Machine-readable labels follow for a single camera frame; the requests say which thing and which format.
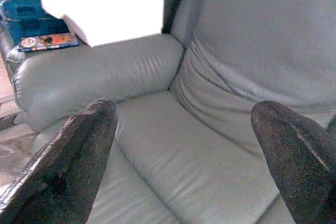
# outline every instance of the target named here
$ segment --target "blue plastic box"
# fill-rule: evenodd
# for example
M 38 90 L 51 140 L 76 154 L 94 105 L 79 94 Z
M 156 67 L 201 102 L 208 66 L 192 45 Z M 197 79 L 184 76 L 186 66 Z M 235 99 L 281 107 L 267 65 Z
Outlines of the blue plastic box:
M 29 36 L 67 33 L 62 19 L 47 14 L 40 0 L 0 0 L 0 25 L 15 45 Z

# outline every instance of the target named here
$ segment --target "magazine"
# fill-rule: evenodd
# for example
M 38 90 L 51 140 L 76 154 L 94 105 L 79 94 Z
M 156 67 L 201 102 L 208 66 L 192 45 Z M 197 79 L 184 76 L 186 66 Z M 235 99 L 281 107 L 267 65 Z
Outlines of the magazine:
M 79 41 L 74 33 L 50 34 L 36 37 L 22 38 L 19 52 L 40 51 L 79 46 Z

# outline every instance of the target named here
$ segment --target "white box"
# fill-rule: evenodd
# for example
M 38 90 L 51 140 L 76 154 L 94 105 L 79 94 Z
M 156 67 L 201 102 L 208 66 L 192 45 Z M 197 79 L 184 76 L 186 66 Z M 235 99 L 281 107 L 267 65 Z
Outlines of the white box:
M 41 0 L 91 47 L 161 33 L 164 0 Z

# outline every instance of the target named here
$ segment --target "floor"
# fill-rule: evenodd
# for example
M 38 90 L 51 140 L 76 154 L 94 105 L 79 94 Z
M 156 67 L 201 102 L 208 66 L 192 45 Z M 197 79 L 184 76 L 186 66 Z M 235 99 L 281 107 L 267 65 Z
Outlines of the floor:
M 0 195 L 32 156 L 36 133 L 25 123 L 22 110 L 0 56 Z

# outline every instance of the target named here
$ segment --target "gray leather armchair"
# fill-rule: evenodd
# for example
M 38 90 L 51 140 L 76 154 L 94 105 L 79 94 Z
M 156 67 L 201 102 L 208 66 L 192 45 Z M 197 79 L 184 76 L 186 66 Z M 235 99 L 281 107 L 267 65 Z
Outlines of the gray leather armchair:
M 294 223 L 250 111 L 275 100 L 328 125 L 335 1 L 181 0 L 170 34 L 31 57 L 13 81 L 35 150 L 106 97 L 119 125 L 88 223 Z

